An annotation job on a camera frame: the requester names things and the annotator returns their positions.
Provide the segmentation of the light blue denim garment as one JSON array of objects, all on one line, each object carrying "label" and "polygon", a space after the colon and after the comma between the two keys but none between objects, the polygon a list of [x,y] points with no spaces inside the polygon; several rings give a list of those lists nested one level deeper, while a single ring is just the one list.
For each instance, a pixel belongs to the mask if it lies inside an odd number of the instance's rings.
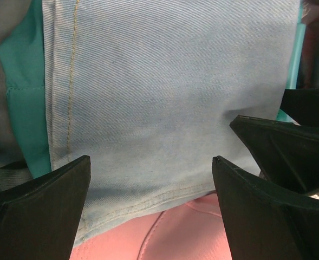
[{"label": "light blue denim garment", "polygon": [[214,189],[220,155],[259,168],[229,124],[275,119],[299,1],[43,1],[51,166],[82,155],[81,244]]}]

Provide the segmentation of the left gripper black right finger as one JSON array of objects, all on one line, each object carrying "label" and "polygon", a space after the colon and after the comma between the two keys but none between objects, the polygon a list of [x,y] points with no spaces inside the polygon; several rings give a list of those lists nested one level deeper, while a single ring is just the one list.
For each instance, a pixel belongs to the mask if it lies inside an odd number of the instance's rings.
[{"label": "left gripper black right finger", "polygon": [[232,259],[319,259],[319,200],[223,157],[212,174]]}]

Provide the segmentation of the pink and teal kids suitcase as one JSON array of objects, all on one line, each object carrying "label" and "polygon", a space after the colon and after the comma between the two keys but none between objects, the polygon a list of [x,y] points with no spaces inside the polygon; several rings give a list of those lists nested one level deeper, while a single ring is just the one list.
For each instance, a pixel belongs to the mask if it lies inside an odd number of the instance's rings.
[{"label": "pink and teal kids suitcase", "polygon": [[[0,1],[0,46],[26,15],[32,1]],[[0,61],[0,192],[34,179],[12,130]]]}]

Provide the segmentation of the pink baseball cap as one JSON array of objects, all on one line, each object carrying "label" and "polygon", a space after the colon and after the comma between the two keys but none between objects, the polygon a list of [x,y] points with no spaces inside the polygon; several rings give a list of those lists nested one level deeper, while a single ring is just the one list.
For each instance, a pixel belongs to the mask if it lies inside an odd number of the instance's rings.
[{"label": "pink baseball cap", "polygon": [[134,218],[75,247],[71,259],[231,259],[216,193]]}]

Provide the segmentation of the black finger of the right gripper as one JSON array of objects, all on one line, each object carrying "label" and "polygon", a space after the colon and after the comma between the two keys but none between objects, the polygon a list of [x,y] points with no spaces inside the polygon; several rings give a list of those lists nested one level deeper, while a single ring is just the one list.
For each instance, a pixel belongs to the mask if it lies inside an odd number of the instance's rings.
[{"label": "black finger of the right gripper", "polygon": [[287,89],[280,109],[299,125],[319,127],[319,89]]},{"label": "black finger of the right gripper", "polygon": [[319,127],[241,115],[230,127],[267,180],[299,194],[319,193]]}]

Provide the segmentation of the teal cloth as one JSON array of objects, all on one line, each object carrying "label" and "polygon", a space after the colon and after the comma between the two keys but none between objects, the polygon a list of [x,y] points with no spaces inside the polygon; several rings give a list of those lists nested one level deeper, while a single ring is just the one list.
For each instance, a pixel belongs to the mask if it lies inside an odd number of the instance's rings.
[{"label": "teal cloth", "polygon": [[0,46],[13,133],[33,178],[51,172],[45,117],[42,1],[32,1]]}]

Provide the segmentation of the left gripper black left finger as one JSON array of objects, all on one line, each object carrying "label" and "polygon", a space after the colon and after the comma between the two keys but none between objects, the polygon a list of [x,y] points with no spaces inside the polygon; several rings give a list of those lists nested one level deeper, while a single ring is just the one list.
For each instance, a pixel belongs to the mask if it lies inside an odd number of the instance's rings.
[{"label": "left gripper black left finger", "polygon": [[0,192],[0,259],[69,259],[91,179],[90,157]]}]

